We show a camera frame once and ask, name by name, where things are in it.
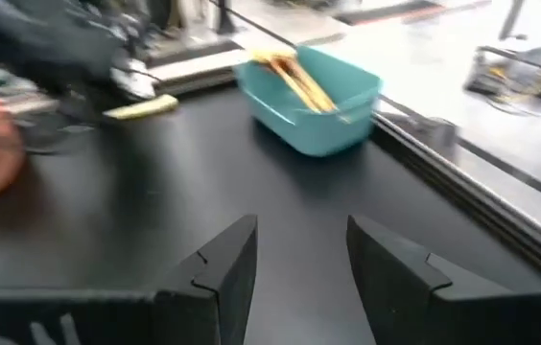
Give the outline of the black table border frame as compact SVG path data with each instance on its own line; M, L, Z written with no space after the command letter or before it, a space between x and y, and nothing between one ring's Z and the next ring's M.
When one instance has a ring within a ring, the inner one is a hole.
M380 111L376 116L387 138L403 146L396 155L403 165L541 270L541 224L393 124L387 112Z

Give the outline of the teal plastic bin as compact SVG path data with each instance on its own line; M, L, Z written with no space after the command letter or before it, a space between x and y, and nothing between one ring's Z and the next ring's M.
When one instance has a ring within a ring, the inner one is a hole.
M281 77L250 60L233 68L253 117L300 153L323 157L361 143L373 127L382 79L319 49L299 46L296 60L337 106L316 113Z

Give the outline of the black pole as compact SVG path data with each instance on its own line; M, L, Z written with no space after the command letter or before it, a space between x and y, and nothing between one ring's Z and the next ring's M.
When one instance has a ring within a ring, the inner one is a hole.
M499 40L505 40L511 36L525 2L526 0L511 0L511 6L498 34Z

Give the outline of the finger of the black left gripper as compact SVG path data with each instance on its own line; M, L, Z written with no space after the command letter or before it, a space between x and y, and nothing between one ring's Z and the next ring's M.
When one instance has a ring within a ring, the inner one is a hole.
M153 84L155 77L151 75L145 63L129 63L126 67L112 67L112 79L128 94L149 100L156 96Z

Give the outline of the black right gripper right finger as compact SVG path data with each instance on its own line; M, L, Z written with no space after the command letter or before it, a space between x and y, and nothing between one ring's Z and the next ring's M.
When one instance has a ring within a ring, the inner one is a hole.
M349 217L346 243L377 345L541 345L541 291L512 291L363 217Z

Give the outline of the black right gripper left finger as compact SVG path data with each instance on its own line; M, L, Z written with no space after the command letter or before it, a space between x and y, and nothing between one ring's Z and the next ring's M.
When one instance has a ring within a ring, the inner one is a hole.
M255 215L170 269L153 298L153 345L243 345L257 271Z

